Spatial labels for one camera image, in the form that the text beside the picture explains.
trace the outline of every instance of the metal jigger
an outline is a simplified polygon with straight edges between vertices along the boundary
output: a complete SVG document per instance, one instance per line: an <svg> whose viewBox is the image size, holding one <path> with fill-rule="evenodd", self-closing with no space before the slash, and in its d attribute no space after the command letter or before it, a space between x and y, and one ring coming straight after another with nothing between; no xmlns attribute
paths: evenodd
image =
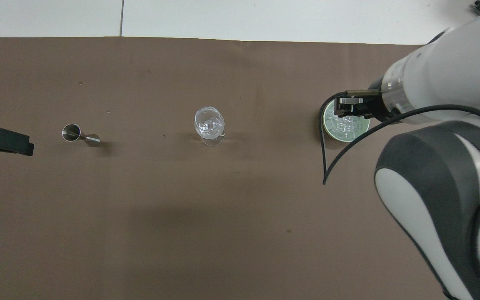
<svg viewBox="0 0 480 300"><path fill-rule="evenodd" d="M80 128L75 124L68 124L62 130L62 137L68 142L75 142L76 140L84 140L90 147L99 146L99 135L84 135Z"/></svg>

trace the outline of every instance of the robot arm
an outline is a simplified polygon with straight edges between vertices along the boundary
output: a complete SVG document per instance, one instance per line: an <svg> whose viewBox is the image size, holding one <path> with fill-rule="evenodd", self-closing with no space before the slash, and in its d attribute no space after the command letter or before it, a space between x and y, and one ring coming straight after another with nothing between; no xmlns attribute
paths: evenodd
<svg viewBox="0 0 480 300"><path fill-rule="evenodd" d="M368 90L334 99L338 116L385 122L435 105L480 110L480 16L394 63ZM402 119L444 122L391 139L377 163L375 186L444 294L480 300L480 118L467 112L428 111Z"/></svg>

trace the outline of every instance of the brown table surface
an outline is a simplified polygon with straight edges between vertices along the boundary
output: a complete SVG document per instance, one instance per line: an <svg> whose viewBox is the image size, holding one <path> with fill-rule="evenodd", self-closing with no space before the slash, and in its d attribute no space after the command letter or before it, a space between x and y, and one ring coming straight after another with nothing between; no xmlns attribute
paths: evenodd
<svg viewBox="0 0 480 300"><path fill-rule="evenodd" d="M321 184L322 102L416 48L0 38L0 127L35 144L0 153L0 299L443 299L373 186L412 126ZM214 148L193 127L206 105L225 118ZM102 147L65 142L68 123Z"/></svg>

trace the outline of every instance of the glass base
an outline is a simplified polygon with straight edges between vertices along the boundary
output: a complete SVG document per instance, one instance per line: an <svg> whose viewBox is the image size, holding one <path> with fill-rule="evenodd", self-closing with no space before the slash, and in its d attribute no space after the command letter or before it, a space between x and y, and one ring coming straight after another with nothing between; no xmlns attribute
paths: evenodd
<svg viewBox="0 0 480 300"><path fill-rule="evenodd" d="M214 146L217 146L217 145L221 144L223 142L223 139L225 139L225 133L222 133L221 135L219 135L219 137L217 137L215 139L201 138L201 140L205 143L205 145L211 146L211 147L214 147Z"/></svg>

